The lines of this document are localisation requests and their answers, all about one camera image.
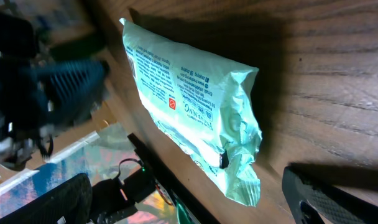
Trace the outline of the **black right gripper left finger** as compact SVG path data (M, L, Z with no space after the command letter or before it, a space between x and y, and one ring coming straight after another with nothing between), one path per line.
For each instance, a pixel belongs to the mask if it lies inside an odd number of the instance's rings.
M15 212L0 218L0 224L57 223L62 217L67 223L86 223L91 201L90 180L86 174L80 173Z

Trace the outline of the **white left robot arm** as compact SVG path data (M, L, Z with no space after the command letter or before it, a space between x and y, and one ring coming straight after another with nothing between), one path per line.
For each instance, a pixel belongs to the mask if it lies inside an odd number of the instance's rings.
M89 119L106 93L106 61L33 65L38 54L31 23L0 11L0 164L12 170L35 151L49 159L53 136Z

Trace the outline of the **green tissue pack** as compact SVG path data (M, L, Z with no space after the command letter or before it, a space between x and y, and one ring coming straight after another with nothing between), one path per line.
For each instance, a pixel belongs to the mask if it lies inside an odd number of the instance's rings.
M155 125L229 199L255 207L262 131L250 93L256 67L169 40L121 19L139 98Z

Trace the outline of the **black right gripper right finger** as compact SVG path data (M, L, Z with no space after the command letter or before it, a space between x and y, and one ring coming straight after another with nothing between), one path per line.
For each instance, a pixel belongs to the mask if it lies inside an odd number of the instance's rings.
M293 166L284 169L282 191L296 223L378 223L378 207Z

